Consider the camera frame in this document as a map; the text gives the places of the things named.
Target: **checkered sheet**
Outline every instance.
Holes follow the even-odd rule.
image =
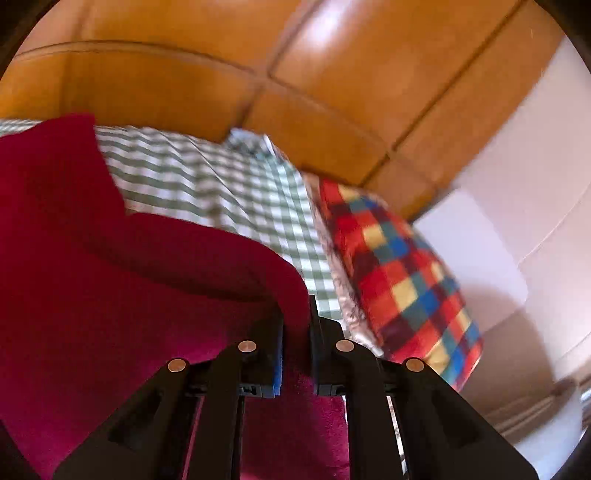
[[[0,120],[0,136],[38,122]],[[129,210],[252,238],[300,272],[322,316],[342,317],[300,173],[268,138],[234,132],[224,145],[153,128],[96,127]]]

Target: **round metal pin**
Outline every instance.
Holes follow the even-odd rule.
[[[422,372],[425,364],[418,358],[411,358],[406,361],[406,366],[411,372]]]
[[[336,342],[336,349],[339,352],[350,352],[353,348],[355,348],[355,344],[350,340],[339,340]]]
[[[238,344],[238,349],[242,353],[251,353],[256,350],[256,343],[252,340],[244,340]]]
[[[170,362],[168,362],[168,369],[172,373],[182,372],[186,366],[187,366],[187,362],[185,360],[183,360],[182,358],[175,358],[174,360],[171,360]]]

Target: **colorful checkered cushion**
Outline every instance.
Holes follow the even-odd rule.
[[[478,363],[482,339],[455,279],[404,219],[357,190],[323,180],[320,198],[385,356],[423,358],[459,390]]]

